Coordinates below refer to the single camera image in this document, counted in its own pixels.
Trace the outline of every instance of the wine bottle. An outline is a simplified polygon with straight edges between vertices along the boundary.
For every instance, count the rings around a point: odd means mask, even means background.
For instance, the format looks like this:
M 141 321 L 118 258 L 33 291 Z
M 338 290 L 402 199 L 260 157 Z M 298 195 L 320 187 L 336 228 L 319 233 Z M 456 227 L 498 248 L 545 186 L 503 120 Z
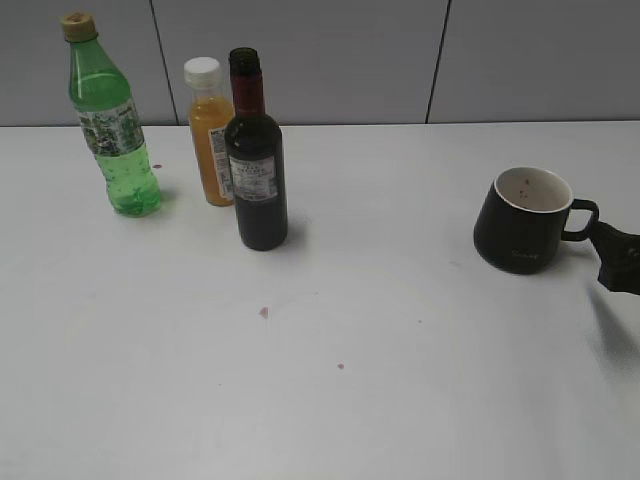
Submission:
M 225 143 L 240 238 L 254 250 L 271 250 L 287 236 L 282 132 L 265 114 L 258 53 L 236 48 L 229 66 L 236 115 Z

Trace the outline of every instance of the black mug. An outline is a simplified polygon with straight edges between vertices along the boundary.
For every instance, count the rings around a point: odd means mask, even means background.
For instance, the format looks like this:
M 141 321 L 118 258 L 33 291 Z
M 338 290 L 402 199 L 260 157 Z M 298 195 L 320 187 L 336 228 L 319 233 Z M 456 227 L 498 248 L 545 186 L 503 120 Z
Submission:
M 589 210 L 591 218 L 579 232 L 564 230 L 570 210 Z M 478 253 L 492 265 L 513 273 L 544 268 L 560 240 L 588 238 L 598 221 L 598 206 L 573 198 L 569 184 L 548 170 L 517 167 L 494 180 L 473 230 Z

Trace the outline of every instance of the mug handle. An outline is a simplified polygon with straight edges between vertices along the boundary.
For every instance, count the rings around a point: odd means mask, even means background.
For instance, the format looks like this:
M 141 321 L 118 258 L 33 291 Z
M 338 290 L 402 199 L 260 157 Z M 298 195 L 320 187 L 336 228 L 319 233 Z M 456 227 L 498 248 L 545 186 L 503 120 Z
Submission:
M 564 230 L 562 232 L 562 240 L 566 242 L 582 242 L 583 240 L 589 238 L 589 230 L 591 230 L 593 224 L 598 221 L 600 210 L 598 209 L 598 205 L 596 205 L 595 202 L 592 202 L 591 200 L 580 200 L 579 198 L 576 198 L 573 201 L 570 209 L 589 210 L 591 212 L 591 218 L 589 218 L 587 226 L 582 230 L 580 230 L 579 232 L 567 232 L 566 230 Z

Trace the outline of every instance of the orange juice bottle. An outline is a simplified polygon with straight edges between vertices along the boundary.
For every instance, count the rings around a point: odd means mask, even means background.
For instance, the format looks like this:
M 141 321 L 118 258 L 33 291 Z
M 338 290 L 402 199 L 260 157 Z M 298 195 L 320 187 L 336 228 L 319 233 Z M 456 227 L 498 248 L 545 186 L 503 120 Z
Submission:
M 207 201 L 224 207 L 233 203 L 233 184 L 224 143 L 224 129 L 234 116 L 222 94 L 220 63 L 209 57 L 184 64 L 184 79 L 193 90 L 189 125 Z

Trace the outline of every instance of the green plastic bottle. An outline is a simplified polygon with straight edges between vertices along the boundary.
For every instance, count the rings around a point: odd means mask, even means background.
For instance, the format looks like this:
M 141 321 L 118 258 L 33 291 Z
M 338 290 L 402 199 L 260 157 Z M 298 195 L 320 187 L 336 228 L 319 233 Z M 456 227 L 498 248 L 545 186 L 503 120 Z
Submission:
M 107 181 L 109 201 L 123 215 L 147 215 L 162 196 L 149 168 L 129 82 L 98 43 L 91 15 L 73 13 L 61 23 L 71 47 L 69 96 Z

